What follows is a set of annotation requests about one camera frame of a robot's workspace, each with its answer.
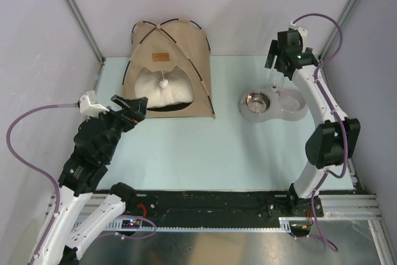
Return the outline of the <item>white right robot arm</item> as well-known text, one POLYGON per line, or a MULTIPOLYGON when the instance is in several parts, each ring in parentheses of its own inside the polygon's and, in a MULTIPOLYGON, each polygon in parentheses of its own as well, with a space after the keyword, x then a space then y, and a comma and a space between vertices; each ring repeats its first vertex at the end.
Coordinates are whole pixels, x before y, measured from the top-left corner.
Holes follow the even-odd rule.
POLYGON ((270 44, 265 62, 288 78, 303 96, 315 130, 306 141, 307 163, 288 190, 287 210, 300 216, 309 206, 326 178, 342 179, 357 144, 360 122, 339 107, 320 74, 320 63, 310 48, 304 47, 304 27, 291 25, 278 32, 270 44))

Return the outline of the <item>clear plastic bottle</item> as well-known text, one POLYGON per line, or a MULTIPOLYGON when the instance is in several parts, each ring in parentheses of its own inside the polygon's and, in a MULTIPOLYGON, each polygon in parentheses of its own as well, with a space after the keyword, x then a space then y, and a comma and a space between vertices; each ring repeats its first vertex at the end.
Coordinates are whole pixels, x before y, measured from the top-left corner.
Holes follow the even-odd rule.
POLYGON ((279 92, 285 84, 284 74, 279 72, 277 69, 272 68, 269 75, 268 84, 271 91, 279 92))

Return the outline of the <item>stainless steel bowl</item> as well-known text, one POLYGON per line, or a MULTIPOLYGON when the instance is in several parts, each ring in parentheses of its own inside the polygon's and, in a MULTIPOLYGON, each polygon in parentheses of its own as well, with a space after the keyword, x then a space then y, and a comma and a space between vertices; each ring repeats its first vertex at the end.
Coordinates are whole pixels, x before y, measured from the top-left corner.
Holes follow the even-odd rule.
POLYGON ((243 100, 245 106, 254 113, 261 114, 270 109, 270 97, 262 92, 251 92, 243 100))

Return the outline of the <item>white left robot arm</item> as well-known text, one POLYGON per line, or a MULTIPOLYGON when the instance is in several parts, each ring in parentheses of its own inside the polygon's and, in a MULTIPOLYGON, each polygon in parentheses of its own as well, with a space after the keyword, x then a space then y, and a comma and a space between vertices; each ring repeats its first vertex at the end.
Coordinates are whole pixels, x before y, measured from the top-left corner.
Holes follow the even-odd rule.
POLYGON ((124 99, 114 95, 111 100, 120 106, 119 110, 99 104, 94 91, 83 95, 77 104, 80 113, 88 118, 74 136, 74 150, 55 184, 55 209, 30 264, 77 264, 111 221, 137 209, 135 190, 119 182, 103 203, 80 226, 74 227, 106 174, 122 134, 146 118, 147 97, 124 99))

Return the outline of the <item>cream fluffy cushion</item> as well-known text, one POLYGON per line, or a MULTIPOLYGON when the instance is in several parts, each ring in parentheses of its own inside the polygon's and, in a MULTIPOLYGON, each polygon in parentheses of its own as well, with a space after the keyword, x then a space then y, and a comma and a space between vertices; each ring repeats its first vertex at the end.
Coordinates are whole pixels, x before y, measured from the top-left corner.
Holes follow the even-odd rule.
POLYGON ((194 89, 188 75, 178 66, 171 71, 151 72, 143 68, 135 81, 135 95, 148 98, 148 108, 162 108, 194 101, 194 89), (162 79, 169 81, 166 89, 159 87, 162 79))

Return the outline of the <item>grey double pet bowl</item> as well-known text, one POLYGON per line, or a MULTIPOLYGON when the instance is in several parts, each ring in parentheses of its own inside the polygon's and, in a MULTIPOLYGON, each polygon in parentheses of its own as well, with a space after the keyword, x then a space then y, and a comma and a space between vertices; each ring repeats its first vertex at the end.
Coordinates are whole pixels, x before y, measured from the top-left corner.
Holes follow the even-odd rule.
POLYGON ((273 92, 270 88, 251 91, 245 94, 238 104, 241 116, 252 123, 263 123, 268 120, 298 121, 306 116, 308 106, 301 92, 294 88, 282 88, 279 92, 273 92), (251 92, 262 92, 270 97, 270 109, 264 113, 251 112, 244 104, 245 96, 251 92))

